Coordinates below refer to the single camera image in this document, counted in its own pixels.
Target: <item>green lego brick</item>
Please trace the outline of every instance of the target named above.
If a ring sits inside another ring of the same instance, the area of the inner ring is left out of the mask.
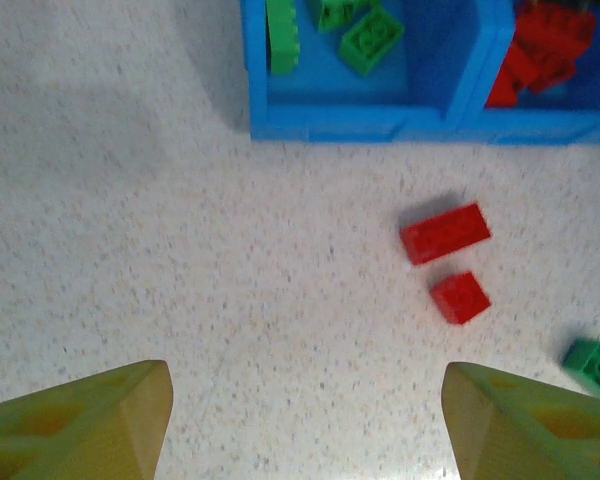
[[[600,397],[600,341],[580,339],[574,342],[562,367],[580,385]]]
[[[404,26],[375,7],[342,37],[338,54],[362,76],[369,74],[404,34]]]
[[[319,32],[329,32],[353,22],[365,7],[380,5],[380,0],[306,0],[313,23]]]
[[[295,69],[300,57],[298,24],[294,0],[267,0],[267,30],[271,48],[270,71],[286,75]]]

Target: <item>blue storage container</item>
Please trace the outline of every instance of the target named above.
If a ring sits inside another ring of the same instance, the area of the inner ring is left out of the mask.
[[[516,109],[484,104],[515,29],[516,0],[383,0],[406,28],[368,77],[337,49],[345,29],[320,34],[296,0],[300,60],[270,76],[265,0],[241,0],[254,140],[471,141],[512,145],[600,143],[600,10],[578,75]]]
[[[493,85],[515,29],[516,0],[498,4],[501,32],[485,63],[478,84]],[[564,85],[533,95],[523,93],[514,109],[468,111],[454,134],[459,140],[505,145],[600,144],[600,9],[591,48],[577,61],[576,76]],[[474,97],[472,105],[484,105],[487,96]]]
[[[255,140],[444,140],[466,117],[499,33],[493,0],[383,0],[405,35],[362,78],[337,53],[350,27],[320,34],[306,0],[296,0],[298,67],[291,75],[271,76],[265,1],[241,2]]]

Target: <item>white speckled surface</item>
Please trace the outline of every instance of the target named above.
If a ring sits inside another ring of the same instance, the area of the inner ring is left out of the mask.
[[[0,401],[164,358],[158,480],[457,478],[446,363],[575,388],[600,335],[600,149],[251,145],[241,65],[237,1],[0,0]],[[473,200],[494,238],[405,268]]]

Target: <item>red lego brick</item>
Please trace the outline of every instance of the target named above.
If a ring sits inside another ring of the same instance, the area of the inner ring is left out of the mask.
[[[430,293],[447,322],[455,325],[467,323],[491,306],[471,272],[444,279]]]
[[[493,83],[487,108],[513,108],[518,104],[518,92],[521,86],[516,82],[506,65],[500,67],[496,81]]]
[[[509,46],[504,65],[516,79],[517,91],[527,88],[540,76],[538,66],[515,40]]]
[[[402,229],[411,263],[421,265],[491,237],[477,203]]]
[[[529,85],[533,93],[542,93],[572,79],[576,74],[575,64],[557,53],[537,50],[530,51],[529,55],[540,69],[538,78]]]
[[[524,46],[559,53],[575,61],[591,46],[596,17],[555,3],[526,2],[518,12],[514,38]]]

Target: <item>lego brick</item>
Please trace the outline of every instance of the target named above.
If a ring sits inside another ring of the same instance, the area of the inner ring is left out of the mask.
[[[382,7],[374,7],[342,37],[340,58],[366,76],[400,41],[404,26]]]
[[[154,478],[172,405],[154,360],[0,403],[0,480]]]
[[[600,480],[600,399],[454,362],[441,400],[462,480]]]
[[[421,265],[486,240],[491,232],[472,203],[406,227],[400,237],[411,263]]]
[[[600,397],[600,341],[575,341],[562,361],[562,367],[580,385]]]
[[[365,7],[380,5],[380,0],[306,0],[316,29],[329,32],[353,22]]]
[[[491,306],[471,272],[448,277],[429,293],[447,322],[455,325],[467,323]]]
[[[538,66],[515,40],[509,46],[504,65],[519,83],[516,91],[527,88],[540,76]]]
[[[557,3],[563,7],[570,8],[572,10],[585,11],[588,8],[599,8],[600,0],[543,0],[544,2]]]
[[[540,70],[538,78],[529,85],[529,90],[533,93],[542,93],[570,80],[576,74],[575,63],[557,53],[530,50],[529,55]]]
[[[513,108],[518,104],[516,79],[506,65],[498,72],[485,107],[487,108]]]
[[[300,56],[293,0],[267,0],[267,31],[271,74],[286,75],[293,72]]]
[[[515,39],[575,61],[591,46],[596,17],[557,4],[525,3],[516,20]]]

